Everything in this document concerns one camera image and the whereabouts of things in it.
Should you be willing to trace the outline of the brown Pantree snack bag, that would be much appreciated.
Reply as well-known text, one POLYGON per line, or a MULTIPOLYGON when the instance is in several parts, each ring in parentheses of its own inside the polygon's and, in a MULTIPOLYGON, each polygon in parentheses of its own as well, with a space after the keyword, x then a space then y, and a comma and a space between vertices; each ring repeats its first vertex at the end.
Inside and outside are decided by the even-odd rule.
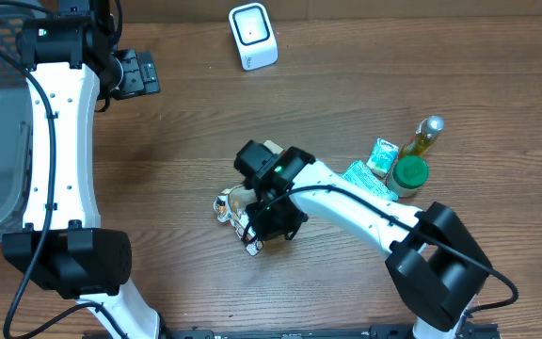
MULTIPOLYGON (((271 140, 266 140, 263 145, 272 153, 280 154, 283 152, 283 149, 271 140)), ((224 189, 216 197, 214 210, 219 222, 229 222, 234 228, 238 239, 241 240, 249 222, 247 206, 256 201, 257 198, 253 189, 246 189, 244 185, 238 185, 224 189)), ((263 242, 260 240, 246 245, 246 251, 251 256, 256 256, 262 248, 263 242)))

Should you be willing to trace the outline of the teal wet wipes pack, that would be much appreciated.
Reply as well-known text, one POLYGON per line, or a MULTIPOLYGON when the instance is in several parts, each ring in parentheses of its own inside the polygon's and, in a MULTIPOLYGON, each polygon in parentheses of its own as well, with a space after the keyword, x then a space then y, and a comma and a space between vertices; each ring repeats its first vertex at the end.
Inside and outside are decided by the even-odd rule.
POLYGON ((366 189, 373 195, 384 200, 397 202, 399 197, 381 182, 372 171, 361 161, 353 162, 345 172, 341 174, 347 182, 366 189))

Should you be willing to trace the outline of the teal Kleenex tissue pack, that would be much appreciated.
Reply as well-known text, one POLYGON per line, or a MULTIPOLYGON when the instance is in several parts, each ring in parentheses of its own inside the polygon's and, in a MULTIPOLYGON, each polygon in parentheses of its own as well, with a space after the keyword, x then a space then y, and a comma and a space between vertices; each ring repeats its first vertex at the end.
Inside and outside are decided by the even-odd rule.
POLYGON ((366 166, 373 174, 384 178, 390 172, 398 153, 398 146, 383 138, 378 138, 372 148, 366 166))

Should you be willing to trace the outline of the green lid white jar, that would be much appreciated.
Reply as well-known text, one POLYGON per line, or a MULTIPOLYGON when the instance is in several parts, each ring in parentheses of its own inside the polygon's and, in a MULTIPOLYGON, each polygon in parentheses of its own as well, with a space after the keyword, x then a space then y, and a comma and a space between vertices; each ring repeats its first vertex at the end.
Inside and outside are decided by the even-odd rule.
POLYGON ((410 155, 400 159, 387 178, 387 188, 399 198, 413 196, 429 177, 429 167, 419 156, 410 155))

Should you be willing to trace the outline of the yellow oil bottle silver cap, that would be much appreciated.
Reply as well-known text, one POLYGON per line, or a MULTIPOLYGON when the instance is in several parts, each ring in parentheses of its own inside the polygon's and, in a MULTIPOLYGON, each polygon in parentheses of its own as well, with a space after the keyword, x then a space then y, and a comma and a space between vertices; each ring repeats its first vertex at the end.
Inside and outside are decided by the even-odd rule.
POLYGON ((436 142, 443 129, 444 119, 441 116, 433 115, 424 119, 411 140, 401 148, 398 159, 411 155, 423 157, 436 142))

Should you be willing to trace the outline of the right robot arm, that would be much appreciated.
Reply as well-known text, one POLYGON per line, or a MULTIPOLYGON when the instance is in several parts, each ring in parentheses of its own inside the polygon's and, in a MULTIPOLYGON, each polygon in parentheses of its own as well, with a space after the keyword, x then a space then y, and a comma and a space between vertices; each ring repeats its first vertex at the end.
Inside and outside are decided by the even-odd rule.
POLYGON ((412 337, 458 336, 491 263, 452 209, 378 198, 296 147, 275 152, 251 140, 234 166, 255 195, 244 243, 291 239, 310 217, 333 222, 384 257, 402 302, 417 317, 412 337))

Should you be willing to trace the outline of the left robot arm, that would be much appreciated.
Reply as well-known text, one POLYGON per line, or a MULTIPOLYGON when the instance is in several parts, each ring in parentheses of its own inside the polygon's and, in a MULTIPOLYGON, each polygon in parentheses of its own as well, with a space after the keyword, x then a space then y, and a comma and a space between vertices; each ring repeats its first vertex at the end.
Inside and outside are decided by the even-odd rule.
POLYGON ((128 235, 101 225, 93 182, 97 102, 157 93, 151 56, 120 50, 120 7, 63 1, 17 36, 32 105, 32 165, 22 228, 2 239, 24 283, 74 301, 111 338, 162 338, 164 322, 131 278, 128 235))

